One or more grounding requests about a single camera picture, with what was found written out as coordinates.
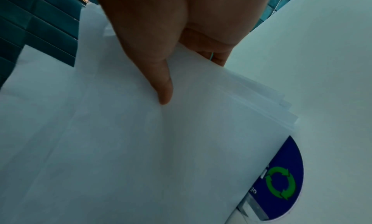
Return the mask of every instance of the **recycling symbol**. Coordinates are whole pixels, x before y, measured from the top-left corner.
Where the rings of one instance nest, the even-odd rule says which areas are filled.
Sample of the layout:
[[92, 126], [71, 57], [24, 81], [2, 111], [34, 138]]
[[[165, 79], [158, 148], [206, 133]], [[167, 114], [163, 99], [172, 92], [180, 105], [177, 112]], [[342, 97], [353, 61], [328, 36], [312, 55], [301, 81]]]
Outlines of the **recycling symbol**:
[[[283, 176], [287, 177], [289, 185], [286, 190], [280, 192], [273, 187], [271, 176], [275, 173], [281, 173]], [[270, 192], [280, 199], [288, 200], [288, 198], [290, 198], [296, 191], [295, 179], [293, 178], [293, 175], [288, 171], [288, 169], [282, 167], [273, 167], [267, 172], [267, 176], [265, 177], [265, 179]]]

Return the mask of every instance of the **arrow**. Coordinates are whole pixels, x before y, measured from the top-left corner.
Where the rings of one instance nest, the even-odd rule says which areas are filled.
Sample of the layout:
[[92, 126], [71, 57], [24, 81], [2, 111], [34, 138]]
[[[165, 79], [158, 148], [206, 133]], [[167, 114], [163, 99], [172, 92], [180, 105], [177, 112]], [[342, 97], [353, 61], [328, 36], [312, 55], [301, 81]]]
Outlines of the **arrow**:
[[273, 187], [271, 177], [270, 177], [270, 176], [266, 176], [265, 179], [266, 179], [266, 185], [267, 185], [268, 189], [270, 190], [270, 192], [271, 192], [273, 195], [275, 195], [276, 197], [283, 199], [283, 197], [281, 196], [280, 191], [276, 190], [276, 189]]
[[273, 174], [275, 174], [275, 173], [277, 173], [277, 172], [279, 172], [279, 173], [281, 173], [282, 175], [284, 175], [284, 176], [289, 176], [289, 171], [288, 171], [288, 169], [285, 169], [285, 168], [282, 168], [282, 167], [272, 167], [268, 172], [267, 172], [267, 174], [268, 175], [270, 175], [270, 176], [272, 176]]
[[288, 188], [286, 190], [283, 190], [281, 193], [281, 196], [288, 200], [289, 197], [292, 197], [292, 195], [296, 191], [296, 182], [295, 179], [293, 178], [292, 174], [289, 174], [288, 178]]

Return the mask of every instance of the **person's hand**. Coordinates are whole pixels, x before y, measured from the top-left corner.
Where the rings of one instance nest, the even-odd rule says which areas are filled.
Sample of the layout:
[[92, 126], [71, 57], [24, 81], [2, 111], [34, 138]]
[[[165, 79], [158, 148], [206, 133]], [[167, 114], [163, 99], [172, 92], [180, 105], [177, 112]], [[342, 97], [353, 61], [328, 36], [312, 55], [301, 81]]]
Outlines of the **person's hand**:
[[223, 66], [268, 0], [98, 0], [127, 56], [157, 91], [173, 93], [166, 58], [179, 41]]

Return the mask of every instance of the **white surface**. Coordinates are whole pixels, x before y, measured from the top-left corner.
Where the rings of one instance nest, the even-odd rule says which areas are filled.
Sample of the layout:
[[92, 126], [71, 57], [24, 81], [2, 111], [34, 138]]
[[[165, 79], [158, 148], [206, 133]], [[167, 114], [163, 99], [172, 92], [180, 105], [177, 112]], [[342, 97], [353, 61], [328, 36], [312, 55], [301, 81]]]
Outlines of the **white surface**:
[[299, 116], [293, 137], [305, 164], [303, 192], [273, 223], [372, 223], [370, 2], [292, 0], [226, 64], [286, 93]]
[[[43, 70], [55, 64], [32, 56], [26, 73], [40, 83], [26, 101], [54, 108], [0, 170], [1, 223], [223, 224], [296, 117], [280, 105], [282, 95], [184, 47], [168, 62], [174, 97], [160, 106], [117, 38], [103, 37], [107, 19], [90, 7], [81, 13], [76, 66], [66, 69], [58, 104], [43, 89]], [[5, 85], [6, 93], [27, 88]]]

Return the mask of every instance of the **green recycling symbol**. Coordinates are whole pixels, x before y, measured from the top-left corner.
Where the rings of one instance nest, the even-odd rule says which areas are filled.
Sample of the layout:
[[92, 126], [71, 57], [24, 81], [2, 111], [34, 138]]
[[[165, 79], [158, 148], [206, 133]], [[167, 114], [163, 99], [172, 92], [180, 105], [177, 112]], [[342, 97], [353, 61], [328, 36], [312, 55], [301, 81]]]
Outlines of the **green recycling symbol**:
[[[272, 185], [271, 176], [277, 172], [281, 173], [283, 176], [286, 176], [288, 179], [289, 183], [288, 188], [286, 190], [283, 190], [282, 192], [276, 190]], [[267, 187], [269, 188], [270, 192], [280, 199], [288, 200], [288, 198], [291, 197], [296, 191], [295, 179], [293, 178], [292, 174], [288, 171], [288, 169], [282, 167], [273, 167], [267, 172], [267, 176], [265, 177], [265, 179]]]

